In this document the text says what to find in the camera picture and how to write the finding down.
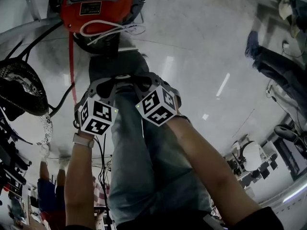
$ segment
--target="gray floor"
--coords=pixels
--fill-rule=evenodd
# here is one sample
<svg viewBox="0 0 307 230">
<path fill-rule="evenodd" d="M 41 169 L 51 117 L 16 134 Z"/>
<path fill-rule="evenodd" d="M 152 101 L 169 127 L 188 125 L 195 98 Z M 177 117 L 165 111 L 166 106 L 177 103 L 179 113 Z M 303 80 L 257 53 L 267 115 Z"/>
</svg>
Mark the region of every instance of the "gray floor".
<svg viewBox="0 0 307 230">
<path fill-rule="evenodd" d="M 252 61 L 244 56 L 251 29 L 259 31 L 260 43 L 267 48 L 281 53 L 282 41 L 287 39 L 291 53 L 299 54 L 297 42 L 288 33 L 289 25 L 282 22 L 278 12 L 271 8 L 272 1 L 147 0 L 143 9 L 147 31 L 131 39 L 140 52 L 148 55 L 151 71 L 180 91 L 181 112 L 222 154 L 245 134 L 250 134 L 259 143 L 264 142 L 284 117 L 283 110 L 266 97 L 269 80 L 254 70 Z M 11 2 L 11 13 L 4 9 L 4 2 L 9 1 L 0 0 L 0 14 L 7 20 L 1 23 L 0 31 L 30 20 L 23 1 Z M 46 15 L 47 0 L 37 3 L 41 14 Z M 41 30 L 29 34 L 18 52 L 40 33 Z M 4 58 L 21 37 L 1 45 L 0 58 Z M 74 49 L 76 90 L 80 99 L 89 84 L 90 56 L 77 46 Z M 60 28 L 40 42 L 31 52 L 29 64 L 42 80 L 49 103 L 57 105 L 68 88 L 65 81 L 65 75 L 69 75 L 67 32 Z M 217 97 L 227 74 L 230 78 Z M 52 121 L 52 158 L 57 158 L 59 150 L 69 154 L 72 148 L 75 132 L 72 95 Z M 26 131 L 20 129 L 20 132 L 25 132 L 24 135 L 31 139 L 31 136 L 40 135 L 39 129 L 31 126 Z M 27 179 L 35 183 L 39 147 L 20 143 L 19 148 L 34 162 Z M 108 133 L 106 154 L 112 154 L 113 149 Z M 100 156 L 97 146 L 93 156 Z M 50 160 L 49 166 L 55 175 L 56 160 Z"/>
</svg>

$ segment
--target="white cable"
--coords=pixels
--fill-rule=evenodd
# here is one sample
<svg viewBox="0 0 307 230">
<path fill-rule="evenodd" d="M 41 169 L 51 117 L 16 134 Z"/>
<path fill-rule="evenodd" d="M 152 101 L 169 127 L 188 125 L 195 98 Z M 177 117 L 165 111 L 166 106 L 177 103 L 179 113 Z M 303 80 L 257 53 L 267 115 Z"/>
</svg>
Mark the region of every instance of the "white cable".
<svg viewBox="0 0 307 230">
<path fill-rule="evenodd" d="M 115 26 L 115 28 L 112 28 L 111 30 L 108 30 L 108 31 L 103 32 L 103 33 L 96 33 L 96 34 L 86 34 L 86 33 L 84 33 L 85 27 L 87 27 L 88 25 L 93 24 L 93 23 L 108 24 L 108 25 Z M 137 33 L 136 32 L 137 28 L 142 28 L 143 31 L 140 32 L 140 33 Z M 99 36 L 98 38 L 96 38 L 95 40 L 93 40 L 92 42 L 87 44 L 87 45 L 91 45 L 91 44 L 96 43 L 101 38 L 104 38 L 104 37 L 112 35 L 112 34 L 116 34 L 116 33 L 120 33 L 120 32 L 126 32 L 126 33 L 129 33 L 132 36 L 136 36 L 136 35 L 140 35 L 140 34 L 144 33 L 145 31 L 146 31 L 146 27 L 144 25 L 139 24 L 139 23 L 131 23 L 131 24 L 128 24 L 128 25 L 120 25 L 120 24 L 116 24 L 116 23 L 112 23 L 112 22 L 108 22 L 108 21 L 93 20 L 93 21 L 89 21 L 89 22 L 85 23 L 81 27 L 80 34 L 84 37 Z"/>
</svg>

